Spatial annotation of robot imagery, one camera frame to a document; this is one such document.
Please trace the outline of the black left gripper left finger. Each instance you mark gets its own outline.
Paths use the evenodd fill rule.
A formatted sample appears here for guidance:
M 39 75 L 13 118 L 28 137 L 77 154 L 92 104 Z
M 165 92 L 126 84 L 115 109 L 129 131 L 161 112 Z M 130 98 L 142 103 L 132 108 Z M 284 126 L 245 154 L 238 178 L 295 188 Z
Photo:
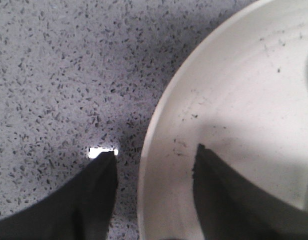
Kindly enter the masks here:
M 104 240 L 117 186 L 114 152 L 102 152 L 53 194 L 0 220 L 0 240 Z

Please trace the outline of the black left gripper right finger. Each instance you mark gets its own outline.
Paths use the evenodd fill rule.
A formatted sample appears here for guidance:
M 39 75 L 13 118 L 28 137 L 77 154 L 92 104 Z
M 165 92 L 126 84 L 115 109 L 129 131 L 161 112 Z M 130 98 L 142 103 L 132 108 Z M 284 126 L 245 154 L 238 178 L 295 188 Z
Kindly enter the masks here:
M 308 240 L 308 212 L 260 189 L 203 144 L 193 196 L 206 240 Z

